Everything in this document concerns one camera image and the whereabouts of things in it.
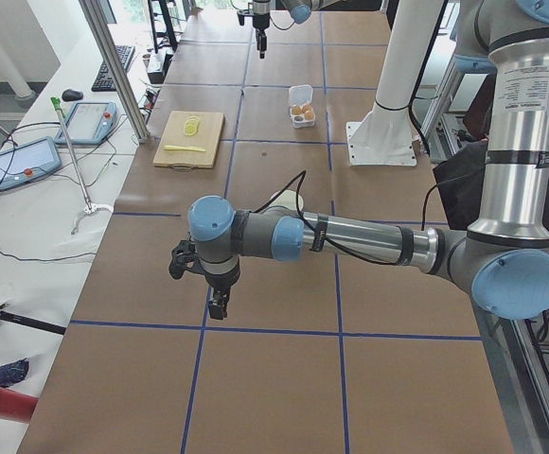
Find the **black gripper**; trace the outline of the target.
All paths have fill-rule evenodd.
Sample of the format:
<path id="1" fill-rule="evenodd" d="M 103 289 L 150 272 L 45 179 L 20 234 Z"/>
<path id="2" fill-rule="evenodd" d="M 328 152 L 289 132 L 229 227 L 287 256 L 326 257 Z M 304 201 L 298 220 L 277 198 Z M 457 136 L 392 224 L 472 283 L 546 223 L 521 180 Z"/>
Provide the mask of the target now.
<path id="1" fill-rule="evenodd" d="M 205 275 L 208 285 L 212 288 L 212 297 L 207 308 L 209 317 L 223 321 L 227 318 L 227 306 L 231 288 L 239 280 L 239 269 L 232 269 L 225 273 L 210 273 Z"/>
<path id="2" fill-rule="evenodd" d="M 245 25 L 247 18 L 252 21 L 252 26 L 256 31 L 257 52 L 261 60 L 265 58 L 268 46 L 266 29 L 270 26 L 270 11 L 269 0 L 247 1 L 245 7 L 237 9 L 237 17 L 241 26 Z"/>

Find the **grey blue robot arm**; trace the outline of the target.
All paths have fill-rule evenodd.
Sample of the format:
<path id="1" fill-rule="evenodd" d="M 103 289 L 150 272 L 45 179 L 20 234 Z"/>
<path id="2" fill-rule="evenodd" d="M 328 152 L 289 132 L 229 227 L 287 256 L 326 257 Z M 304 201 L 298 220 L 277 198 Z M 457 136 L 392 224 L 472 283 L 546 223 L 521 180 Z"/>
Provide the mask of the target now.
<path id="1" fill-rule="evenodd" d="M 256 45 L 259 58 L 263 60 L 268 47 L 268 40 L 266 30 L 270 25 L 274 24 L 271 17 L 271 4 L 273 2 L 269 0 L 255 0 L 248 1 L 245 9 L 238 8 L 231 2 L 231 6 L 235 10 L 239 24 L 243 26 L 245 19 L 250 18 L 252 26 L 255 30 Z M 314 11 L 324 9 L 333 4 L 336 4 L 335 0 L 325 1 L 309 1 L 309 0 L 289 0 L 282 1 L 284 9 L 290 14 L 293 25 L 299 25 L 305 23 Z"/>
<path id="2" fill-rule="evenodd" d="M 254 211 L 218 196 L 188 211 L 189 240 L 173 277 L 204 276 L 212 319 L 227 315 L 243 256 L 294 261 L 327 247 L 380 266 L 411 266 L 454 283 L 483 310 L 526 320 L 549 309 L 549 1 L 470 1 L 457 48 L 496 69 L 487 147 L 468 146 L 435 170 L 459 213 L 446 230 L 415 231 L 309 213 L 280 194 Z"/>

